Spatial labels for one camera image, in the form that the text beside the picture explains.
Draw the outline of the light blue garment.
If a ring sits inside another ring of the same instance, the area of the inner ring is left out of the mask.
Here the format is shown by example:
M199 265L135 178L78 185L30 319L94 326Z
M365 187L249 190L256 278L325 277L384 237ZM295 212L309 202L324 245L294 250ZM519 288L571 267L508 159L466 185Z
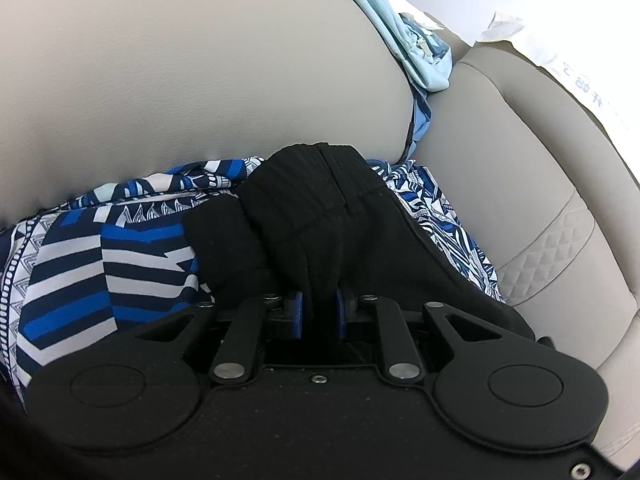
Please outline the light blue garment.
M407 0L352 0L369 19L404 71L413 96L412 116L401 160L422 140L432 120L427 97L449 88L454 60L442 29Z

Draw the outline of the black pants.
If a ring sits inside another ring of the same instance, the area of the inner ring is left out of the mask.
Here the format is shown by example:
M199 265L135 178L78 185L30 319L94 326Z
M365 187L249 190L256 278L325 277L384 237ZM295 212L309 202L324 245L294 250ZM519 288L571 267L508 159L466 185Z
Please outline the black pants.
M234 195L187 211L198 279L218 301L302 297L309 339L340 332L338 297L375 295L417 311L456 307L526 338L533 330L456 270L351 146L297 144L260 164Z

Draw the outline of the blue white patterned cloth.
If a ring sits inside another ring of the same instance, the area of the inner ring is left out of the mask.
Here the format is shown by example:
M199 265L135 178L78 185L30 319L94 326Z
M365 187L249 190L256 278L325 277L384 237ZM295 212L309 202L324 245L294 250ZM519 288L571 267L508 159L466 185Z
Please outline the blue white patterned cloth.
M107 183L1 233L1 370L23 393L37 370L111 333L212 298L183 215L232 195L256 157L191 162Z

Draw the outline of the beige leather sofa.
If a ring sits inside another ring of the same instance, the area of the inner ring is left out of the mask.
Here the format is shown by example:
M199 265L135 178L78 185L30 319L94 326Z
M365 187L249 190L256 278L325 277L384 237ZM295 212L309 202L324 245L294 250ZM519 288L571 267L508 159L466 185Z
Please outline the beige leather sofa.
M602 124L508 44L454 50L416 158L500 274L579 197L594 230L516 302L597 367L597 446L639 456L639 188ZM91 185L288 141L395 158L409 86L352 0L1 0L1 221Z

